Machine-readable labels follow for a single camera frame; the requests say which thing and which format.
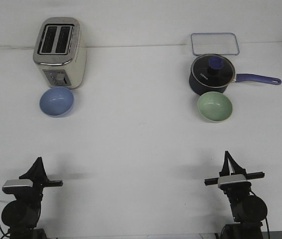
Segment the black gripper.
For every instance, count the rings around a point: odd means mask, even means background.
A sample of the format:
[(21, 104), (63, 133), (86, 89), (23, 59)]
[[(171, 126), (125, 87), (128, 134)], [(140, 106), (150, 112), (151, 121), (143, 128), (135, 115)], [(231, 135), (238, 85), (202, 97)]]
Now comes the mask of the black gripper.
[(204, 179), (205, 186), (217, 185), (228, 197), (239, 195), (249, 196), (251, 193), (251, 182), (253, 179), (264, 178), (264, 172), (247, 173), (231, 156), (229, 151), (225, 151), (224, 163), (219, 177)]
[(19, 176), (19, 179), (29, 179), (32, 182), (39, 181), (33, 182), (32, 189), (26, 189), (18, 194), (14, 194), (17, 200), (23, 200), (25, 202), (41, 202), (44, 188), (63, 186), (62, 180), (48, 180), (42, 157), (38, 157), (30, 169)]

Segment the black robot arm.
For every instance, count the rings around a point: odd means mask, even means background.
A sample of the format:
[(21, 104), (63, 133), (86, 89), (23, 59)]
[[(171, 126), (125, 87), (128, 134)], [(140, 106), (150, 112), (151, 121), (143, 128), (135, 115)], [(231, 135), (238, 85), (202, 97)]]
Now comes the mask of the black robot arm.
[(42, 157), (38, 157), (30, 169), (18, 179), (7, 180), (2, 191), (14, 195), (1, 213), (2, 222), (8, 226), (11, 239), (46, 239), (44, 229), (38, 229), (41, 215), (43, 190), (48, 187), (61, 187), (62, 180), (49, 180)]
[(224, 162), (219, 176), (204, 180), (206, 186), (217, 185), (228, 198), (233, 224), (226, 224), (220, 239), (262, 239), (262, 221), (267, 222), (266, 203), (252, 191), (250, 180), (262, 179), (264, 172), (247, 173), (231, 156), (224, 153)]

